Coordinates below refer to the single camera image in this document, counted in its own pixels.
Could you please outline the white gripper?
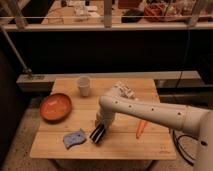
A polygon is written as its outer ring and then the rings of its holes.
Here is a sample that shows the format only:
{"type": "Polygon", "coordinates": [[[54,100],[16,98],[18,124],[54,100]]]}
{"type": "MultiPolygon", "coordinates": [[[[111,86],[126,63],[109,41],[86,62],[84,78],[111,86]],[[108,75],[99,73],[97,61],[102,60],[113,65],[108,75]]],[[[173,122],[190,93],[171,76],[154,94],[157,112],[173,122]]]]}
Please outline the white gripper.
{"type": "Polygon", "coordinates": [[[95,133],[100,129],[101,124],[102,124],[104,127],[101,130],[101,132],[98,134],[98,136],[95,140],[95,143],[98,144],[100,142],[101,138],[105,134],[105,129],[108,129],[110,127],[110,125],[113,123],[114,119],[115,119],[114,112],[107,112],[102,109],[99,109],[96,113],[96,120],[95,120],[95,124],[98,126],[94,129],[94,131],[91,133],[89,138],[92,139],[94,137],[95,133]]]}

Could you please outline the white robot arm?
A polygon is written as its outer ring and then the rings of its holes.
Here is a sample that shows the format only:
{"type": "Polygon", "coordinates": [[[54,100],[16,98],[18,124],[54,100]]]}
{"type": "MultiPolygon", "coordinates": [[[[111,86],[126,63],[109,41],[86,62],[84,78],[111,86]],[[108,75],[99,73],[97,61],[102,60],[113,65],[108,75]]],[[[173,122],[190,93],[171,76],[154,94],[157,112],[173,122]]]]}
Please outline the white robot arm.
{"type": "Polygon", "coordinates": [[[182,131],[198,139],[193,171],[213,171],[213,110],[188,105],[152,103],[125,98],[112,87],[99,98],[97,127],[90,138],[96,144],[121,113],[182,131]]]}

